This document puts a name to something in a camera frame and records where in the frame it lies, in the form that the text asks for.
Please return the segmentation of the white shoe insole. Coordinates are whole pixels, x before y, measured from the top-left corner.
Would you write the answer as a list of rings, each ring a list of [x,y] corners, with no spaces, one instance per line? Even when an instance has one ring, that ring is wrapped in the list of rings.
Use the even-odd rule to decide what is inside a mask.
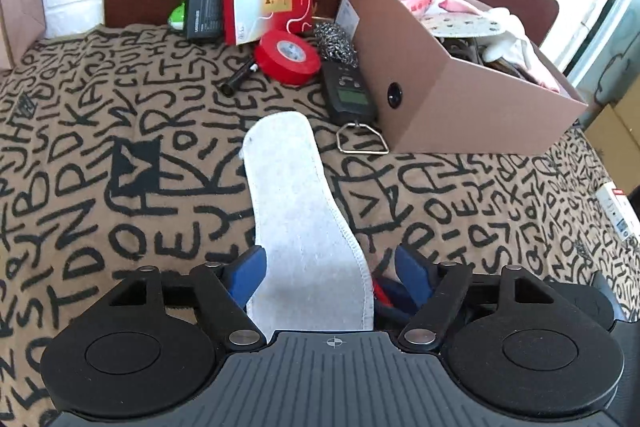
[[[297,112],[259,119],[241,157],[267,263],[247,305],[252,321],[266,337],[370,331],[367,260],[330,191],[309,120]]]

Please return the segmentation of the red tape roll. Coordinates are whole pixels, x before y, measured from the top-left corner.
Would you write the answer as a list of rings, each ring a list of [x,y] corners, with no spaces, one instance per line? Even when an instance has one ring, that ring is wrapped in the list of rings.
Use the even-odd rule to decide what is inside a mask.
[[[321,67],[316,49],[284,30],[267,31],[255,48],[254,59],[267,77],[288,86],[303,86]]]

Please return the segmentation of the white red small box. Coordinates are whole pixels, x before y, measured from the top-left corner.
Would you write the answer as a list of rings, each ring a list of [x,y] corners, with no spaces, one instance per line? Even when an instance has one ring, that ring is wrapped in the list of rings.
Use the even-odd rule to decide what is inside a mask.
[[[639,219],[623,190],[613,181],[603,184],[596,192],[605,216],[622,240],[639,239]]]

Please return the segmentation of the brown letter pattern blanket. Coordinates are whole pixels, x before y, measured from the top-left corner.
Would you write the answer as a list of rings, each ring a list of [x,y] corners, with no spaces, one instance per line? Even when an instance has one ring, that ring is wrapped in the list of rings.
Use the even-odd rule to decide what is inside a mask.
[[[318,83],[254,75],[234,98],[219,93],[246,54],[165,27],[98,27],[40,40],[2,74],[3,425],[52,421],[43,348],[129,272],[186,273],[250,247],[242,142],[260,118],[286,110],[311,123],[374,275],[393,276],[400,243],[480,273],[509,262],[566,283],[601,273],[638,319],[639,249],[597,201],[610,174],[582,129],[535,156],[378,156],[363,130],[343,136],[341,153]]]

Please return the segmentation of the black marker pen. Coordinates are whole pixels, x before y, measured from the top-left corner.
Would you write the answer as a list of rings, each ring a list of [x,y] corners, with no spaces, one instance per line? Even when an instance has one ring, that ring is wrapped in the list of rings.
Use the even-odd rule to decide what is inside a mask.
[[[247,80],[248,77],[257,72],[257,63],[250,58],[246,61],[229,79],[219,86],[219,91],[227,98],[231,98],[241,87],[241,84]]]

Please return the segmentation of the black digital hanging scale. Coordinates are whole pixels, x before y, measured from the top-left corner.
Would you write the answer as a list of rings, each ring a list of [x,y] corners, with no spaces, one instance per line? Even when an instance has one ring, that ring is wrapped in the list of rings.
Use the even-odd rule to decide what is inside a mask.
[[[378,119],[378,108],[359,67],[340,62],[322,61],[320,67],[322,94],[326,111],[333,124],[337,124],[335,141],[345,155],[375,155],[390,153],[381,132],[373,125]],[[342,135],[347,129],[366,129],[375,135],[381,150],[349,150],[343,146]]]

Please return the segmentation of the stacked cardboard boxes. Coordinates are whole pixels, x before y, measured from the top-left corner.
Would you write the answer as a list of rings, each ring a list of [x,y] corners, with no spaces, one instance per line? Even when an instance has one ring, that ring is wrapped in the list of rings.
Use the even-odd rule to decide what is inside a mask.
[[[639,78],[617,103],[608,104],[586,137],[616,186],[630,195],[639,187]]]

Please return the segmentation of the brown cardboard storage box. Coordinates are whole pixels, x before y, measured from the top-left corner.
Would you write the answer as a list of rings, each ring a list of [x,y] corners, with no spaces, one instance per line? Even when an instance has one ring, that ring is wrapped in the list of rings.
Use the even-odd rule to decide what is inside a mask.
[[[342,0],[378,127],[395,153],[544,153],[587,107],[551,62],[559,92],[452,57],[399,0]]]

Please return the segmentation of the steel wool scrubber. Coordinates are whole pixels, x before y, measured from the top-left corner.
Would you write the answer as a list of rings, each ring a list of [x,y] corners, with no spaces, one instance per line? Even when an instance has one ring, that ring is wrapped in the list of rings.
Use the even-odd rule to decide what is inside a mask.
[[[334,22],[322,20],[314,25],[314,40],[323,61],[358,67],[356,48],[347,32]]]

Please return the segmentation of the white pink glove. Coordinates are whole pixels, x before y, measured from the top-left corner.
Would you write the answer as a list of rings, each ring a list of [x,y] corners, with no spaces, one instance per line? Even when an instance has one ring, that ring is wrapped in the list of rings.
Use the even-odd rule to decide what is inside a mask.
[[[521,20],[506,8],[495,8],[482,11],[465,0],[442,0],[438,6],[450,13],[474,14],[496,22],[503,33],[497,37],[480,38],[484,46],[482,52],[485,64],[493,63],[502,58],[512,64],[526,78],[534,80],[538,86],[549,91],[560,93],[558,80],[550,70],[541,63],[534,50],[533,43],[526,36]]]

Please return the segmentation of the floral round hand mirror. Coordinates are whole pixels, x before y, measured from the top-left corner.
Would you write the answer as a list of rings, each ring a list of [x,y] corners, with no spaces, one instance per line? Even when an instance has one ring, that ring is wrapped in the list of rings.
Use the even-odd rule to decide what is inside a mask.
[[[504,33],[494,20],[470,13],[426,14],[420,22],[435,38],[485,38]]]

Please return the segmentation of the green bottle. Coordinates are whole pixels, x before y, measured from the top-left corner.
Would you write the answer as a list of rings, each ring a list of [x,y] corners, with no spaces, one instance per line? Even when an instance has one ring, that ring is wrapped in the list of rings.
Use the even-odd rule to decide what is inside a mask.
[[[184,15],[184,11],[186,10],[186,0],[177,0],[177,2],[177,6],[168,16],[167,23],[173,30],[183,31],[184,19],[186,18]]]

